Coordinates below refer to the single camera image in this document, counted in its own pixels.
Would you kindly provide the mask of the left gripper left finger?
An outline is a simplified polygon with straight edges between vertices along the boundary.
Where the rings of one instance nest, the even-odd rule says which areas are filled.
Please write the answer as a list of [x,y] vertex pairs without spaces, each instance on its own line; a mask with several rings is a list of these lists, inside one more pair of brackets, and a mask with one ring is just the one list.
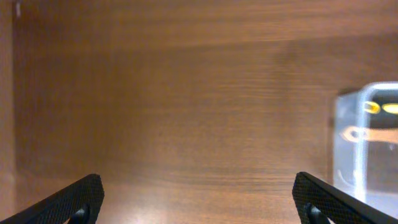
[[1,224],[95,224],[104,199],[98,174],[89,174]]

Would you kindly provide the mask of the metal file yellow black handle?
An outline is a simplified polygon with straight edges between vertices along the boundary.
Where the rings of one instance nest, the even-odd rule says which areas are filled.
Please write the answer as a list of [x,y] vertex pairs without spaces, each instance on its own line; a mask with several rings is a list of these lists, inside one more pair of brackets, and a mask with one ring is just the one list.
[[397,93],[394,91],[376,93],[365,101],[364,111],[369,128],[397,128]]

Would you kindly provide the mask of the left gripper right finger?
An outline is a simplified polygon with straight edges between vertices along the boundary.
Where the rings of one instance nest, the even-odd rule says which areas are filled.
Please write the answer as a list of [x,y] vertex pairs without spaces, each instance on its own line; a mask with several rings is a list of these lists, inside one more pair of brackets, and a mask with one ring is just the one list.
[[296,174],[292,196],[302,224],[397,224],[396,218],[307,172]]

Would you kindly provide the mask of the clear plastic storage container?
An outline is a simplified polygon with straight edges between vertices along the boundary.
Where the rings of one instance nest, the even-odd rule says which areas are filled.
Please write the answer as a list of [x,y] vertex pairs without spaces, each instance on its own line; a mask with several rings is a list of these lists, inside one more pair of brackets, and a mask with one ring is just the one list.
[[340,136],[348,126],[369,128],[364,103],[376,93],[394,91],[397,82],[370,83],[337,96],[333,117],[333,185],[391,217],[397,217],[397,144],[350,142]]

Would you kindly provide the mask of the orange scraper wooden handle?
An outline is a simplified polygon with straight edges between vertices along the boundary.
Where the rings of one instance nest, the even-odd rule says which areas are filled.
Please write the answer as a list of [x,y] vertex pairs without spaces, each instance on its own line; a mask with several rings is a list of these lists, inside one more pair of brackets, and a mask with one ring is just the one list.
[[350,142],[371,141],[397,144],[397,128],[372,129],[348,126],[340,132],[340,136]]

